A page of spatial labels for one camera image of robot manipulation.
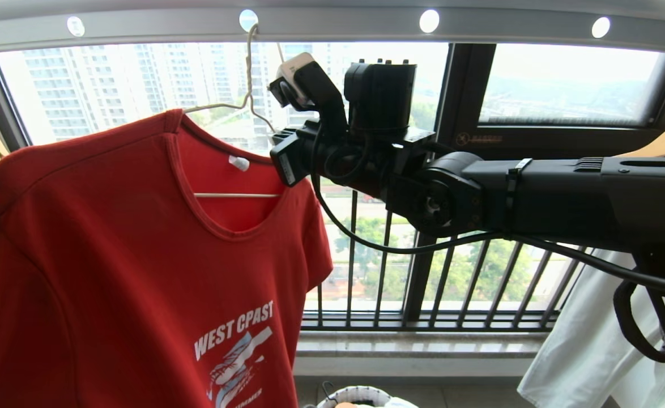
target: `robotic arm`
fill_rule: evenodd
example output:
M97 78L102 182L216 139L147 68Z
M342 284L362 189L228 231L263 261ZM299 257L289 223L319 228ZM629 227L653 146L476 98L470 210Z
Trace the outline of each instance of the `robotic arm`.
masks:
M503 237L583 261L625 282L615 312L625 337L649 358L665 351L644 339L632 318L630 296L645 285L665 335L665 158L482 160L436 143L434 132L408 126L415 65L353 63L343 99L309 54L280 68L270 91L282 106L317 111L319 119L273 136L271 158L293 186L312 176L316 195L343 232L364 245L420 253ZM456 237L427 248L367 243L337 222L319 193L319 176L385 202L421 233ZM636 270L620 268L556 243L632 253Z

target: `white wire hanger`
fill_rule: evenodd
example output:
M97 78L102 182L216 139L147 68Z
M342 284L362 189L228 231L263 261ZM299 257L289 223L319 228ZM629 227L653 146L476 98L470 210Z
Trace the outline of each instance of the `white wire hanger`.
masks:
M257 112L254 111L254 96L252 96L252 37L254 36L255 32L257 32L257 26L258 24L255 23L252 27L250 27L249 32L247 33L247 57L245 58L245 63L247 68L246 70L247 93L245 94L244 99L242 100L242 104L240 104L239 106L227 103L206 104L201 106L195 106L194 108L184 109L185 114L197 112L199 110L203 111L204 109L214 109L214 108L244 109L247 106L247 101L249 100L250 112L252 112L252 114L257 116L257 118L260 118L263 121L265 121L267 126L270 127L271 131L273 133L275 132L275 127L272 126L270 121L267 118L263 117L261 114L258 114ZM282 57L282 50L279 49L279 51L280 51L280 57ZM242 171L245 171L247 170L247 168L249 168L249 160L246 160L245 158L230 157L229 163L235 165L237 168L239 168ZM194 196L199 198L274 198L274 197L280 197L280 194L194 193Z

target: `white cloth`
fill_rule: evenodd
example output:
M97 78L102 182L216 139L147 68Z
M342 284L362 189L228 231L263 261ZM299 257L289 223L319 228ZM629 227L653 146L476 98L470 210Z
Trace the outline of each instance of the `white cloth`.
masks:
M358 408L418 408L418 406L400 398L391 397L388 393L376 387L354 385L337 390L330 395L330 399L318 403L317 408L335 408L341 402L372 401L374 404L358 403Z
M599 258L633 268L629 254L599 250ZM646 358L623 336L612 297L622 279L586 267L566 307L519 383L522 397L537 408L601 408L622 377ZM638 286L632 312L650 343L659 339L659 321L646 290ZM664 405L664 387L653 387L646 408Z

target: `t-shirt sleeve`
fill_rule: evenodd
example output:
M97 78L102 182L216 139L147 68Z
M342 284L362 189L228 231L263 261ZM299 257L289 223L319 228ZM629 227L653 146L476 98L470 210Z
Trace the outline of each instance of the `t-shirt sleeve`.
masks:
M0 230L0 406L76 406L63 322L48 281Z
M312 290L312 288L322 283L333 270L333 259L330 256L327 231L316 199L312 217L305 231L303 245L309 274L307 290Z

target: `red t-shirt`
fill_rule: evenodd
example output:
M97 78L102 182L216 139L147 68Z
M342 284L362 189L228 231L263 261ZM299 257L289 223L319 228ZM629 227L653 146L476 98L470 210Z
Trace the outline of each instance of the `red t-shirt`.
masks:
M331 269L309 183L180 110L22 149L0 162L0 406L296 406Z

